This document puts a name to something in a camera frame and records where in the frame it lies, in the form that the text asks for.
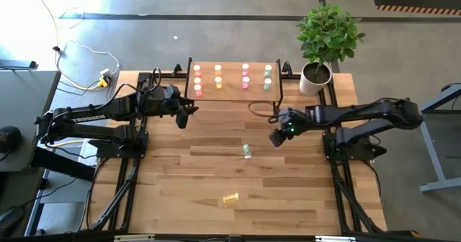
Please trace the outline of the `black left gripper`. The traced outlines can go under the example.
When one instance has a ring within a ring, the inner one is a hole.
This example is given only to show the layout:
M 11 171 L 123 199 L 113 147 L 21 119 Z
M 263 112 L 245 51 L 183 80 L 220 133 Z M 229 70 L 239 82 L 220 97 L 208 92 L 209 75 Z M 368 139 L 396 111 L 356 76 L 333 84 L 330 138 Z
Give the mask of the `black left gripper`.
M 199 107 L 190 106 L 190 99 L 179 97 L 178 99 L 165 98 L 162 102 L 161 117 L 165 115 L 175 116 L 176 125 L 180 129 L 184 129 L 187 126 L 189 115 L 193 115 Z

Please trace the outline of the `green plant in white pot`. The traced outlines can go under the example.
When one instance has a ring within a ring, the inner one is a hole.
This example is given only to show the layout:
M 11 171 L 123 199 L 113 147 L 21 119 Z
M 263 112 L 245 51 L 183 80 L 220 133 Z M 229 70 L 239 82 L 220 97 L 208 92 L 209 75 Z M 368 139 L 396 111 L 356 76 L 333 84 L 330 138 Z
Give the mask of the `green plant in white pot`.
M 306 96 L 316 95 L 333 78 L 331 65 L 355 56 L 366 34 L 348 12 L 334 4 L 320 4 L 311 9 L 296 25 L 300 50 L 308 62 L 300 73 L 299 90 Z

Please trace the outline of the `white box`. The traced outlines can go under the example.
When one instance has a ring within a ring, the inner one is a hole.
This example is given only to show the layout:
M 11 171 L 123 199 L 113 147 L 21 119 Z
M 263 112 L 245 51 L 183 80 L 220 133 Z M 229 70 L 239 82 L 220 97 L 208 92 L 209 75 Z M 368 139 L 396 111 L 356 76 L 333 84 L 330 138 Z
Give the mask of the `white box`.
M 84 139 L 81 146 L 78 162 L 87 166 L 96 166 L 99 163 L 99 159 L 97 158 L 97 150 L 97 147 L 89 143 L 89 139 Z

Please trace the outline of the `black desk support beam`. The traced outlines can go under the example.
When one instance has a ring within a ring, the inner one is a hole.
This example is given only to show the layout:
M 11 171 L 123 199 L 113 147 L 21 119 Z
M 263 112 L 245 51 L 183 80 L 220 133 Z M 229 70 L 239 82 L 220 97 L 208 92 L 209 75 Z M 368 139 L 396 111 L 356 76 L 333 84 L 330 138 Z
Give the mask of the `black desk support beam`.
M 77 179 L 92 182 L 94 180 L 95 168 L 87 166 L 78 161 L 60 156 L 44 148 L 36 148 L 31 166 L 42 167 L 61 174 L 66 174 Z

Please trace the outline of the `grey floor plate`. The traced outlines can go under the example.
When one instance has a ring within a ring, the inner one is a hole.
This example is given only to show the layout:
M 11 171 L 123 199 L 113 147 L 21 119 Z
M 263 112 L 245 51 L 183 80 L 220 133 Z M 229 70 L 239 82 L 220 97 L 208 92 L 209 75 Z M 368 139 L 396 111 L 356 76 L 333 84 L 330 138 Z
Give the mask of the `grey floor plate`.
M 54 171 L 47 170 L 45 173 L 47 181 L 41 203 L 78 203 L 86 200 L 90 181 L 74 179 L 72 176 Z

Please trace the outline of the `grey desk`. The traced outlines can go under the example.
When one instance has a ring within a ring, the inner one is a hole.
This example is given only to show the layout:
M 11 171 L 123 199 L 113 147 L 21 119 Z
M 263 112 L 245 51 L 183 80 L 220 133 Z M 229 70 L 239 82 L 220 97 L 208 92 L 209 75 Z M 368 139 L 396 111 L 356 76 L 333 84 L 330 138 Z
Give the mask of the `grey desk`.
M 58 71 L 0 71 L 0 128 L 15 126 L 22 138 L 17 148 L 0 153 L 0 172 L 30 167 L 37 146 L 37 116 L 51 106 L 61 74 Z

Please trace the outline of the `black flat panel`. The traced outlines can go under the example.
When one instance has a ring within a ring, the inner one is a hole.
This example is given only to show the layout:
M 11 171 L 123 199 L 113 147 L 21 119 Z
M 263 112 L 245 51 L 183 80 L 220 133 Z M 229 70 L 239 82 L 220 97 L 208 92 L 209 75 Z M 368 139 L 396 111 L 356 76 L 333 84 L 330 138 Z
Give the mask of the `black flat panel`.
M 35 70 L 37 63 L 33 60 L 0 59 L 0 68 L 9 70 Z

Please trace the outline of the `black cap with orange print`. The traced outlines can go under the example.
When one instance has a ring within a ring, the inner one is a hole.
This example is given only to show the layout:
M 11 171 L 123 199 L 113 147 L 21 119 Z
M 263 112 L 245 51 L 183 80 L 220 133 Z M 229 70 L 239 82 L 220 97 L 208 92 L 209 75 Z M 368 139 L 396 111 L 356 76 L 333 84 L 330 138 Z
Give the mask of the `black cap with orange print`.
M 15 126 L 0 128 L 0 153 L 7 153 L 15 150 L 21 142 L 21 132 Z

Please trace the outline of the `black rounded device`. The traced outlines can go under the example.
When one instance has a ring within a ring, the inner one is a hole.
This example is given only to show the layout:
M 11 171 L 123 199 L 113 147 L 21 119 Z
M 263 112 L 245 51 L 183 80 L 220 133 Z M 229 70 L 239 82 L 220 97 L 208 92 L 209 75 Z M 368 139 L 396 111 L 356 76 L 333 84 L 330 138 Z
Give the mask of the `black rounded device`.
M 24 210 L 20 206 L 12 206 L 0 215 L 0 238 L 6 238 L 12 234 L 24 216 Z

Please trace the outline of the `wooden shelf black metal frame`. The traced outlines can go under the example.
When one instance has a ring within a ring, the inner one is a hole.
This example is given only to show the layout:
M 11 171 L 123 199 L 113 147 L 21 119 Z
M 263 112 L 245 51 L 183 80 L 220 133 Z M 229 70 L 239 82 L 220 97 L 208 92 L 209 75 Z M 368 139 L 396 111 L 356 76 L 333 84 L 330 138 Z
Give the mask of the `wooden shelf black metal frame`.
M 242 88 L 242 65 L 249 65 L 249 87 Z M 201 67 L 202 96 L 196 97 L 194 91 L 193 70 L 194 65 Z M 215 85 L 215 65 L 222 66 L 222 88 L 217 89 Z M 269 91 L 264 90 L 264 67 L 272 66 L 272 84 Z M 195 61 L 192 58 L 188 61 L 187 83 L 185 97 L 196 101 L 225 101 L 225 102 L 268 102 L 273 106 L 273 111 L 278 112 L 283 100 L 282 90 L 282 69 L 280 60 L 275 62 L 210 62 Z

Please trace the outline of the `silver metal bracket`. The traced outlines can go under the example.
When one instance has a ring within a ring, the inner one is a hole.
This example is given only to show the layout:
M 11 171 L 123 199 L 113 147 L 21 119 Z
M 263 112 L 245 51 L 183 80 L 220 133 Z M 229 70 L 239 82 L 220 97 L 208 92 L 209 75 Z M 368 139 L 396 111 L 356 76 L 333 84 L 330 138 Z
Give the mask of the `silver metal bracket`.
M 113 242 L 152 242 L 155 239 L 151 234 L 125 234 L 115 236 Z
M 347 236 L 316 236 L 315 242 L 356 242 L 356 238 Z

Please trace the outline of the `blue-grey metal desk frame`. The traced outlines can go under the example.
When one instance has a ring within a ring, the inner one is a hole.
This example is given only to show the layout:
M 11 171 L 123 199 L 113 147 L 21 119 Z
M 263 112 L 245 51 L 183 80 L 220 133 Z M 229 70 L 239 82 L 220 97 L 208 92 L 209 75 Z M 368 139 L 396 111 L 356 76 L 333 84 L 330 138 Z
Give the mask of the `blue-grey metal desk frame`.
M 461 174 L 445 176 L 441 159 L 461 159 L 461 108 L 443 108 L 461 97 L 461 83 L 444 86 L 437 97 L 419 106 L 423 122 L 419 126 L 437 180 L 422 184 L 422 194 L 452 188 L 461 188 Z

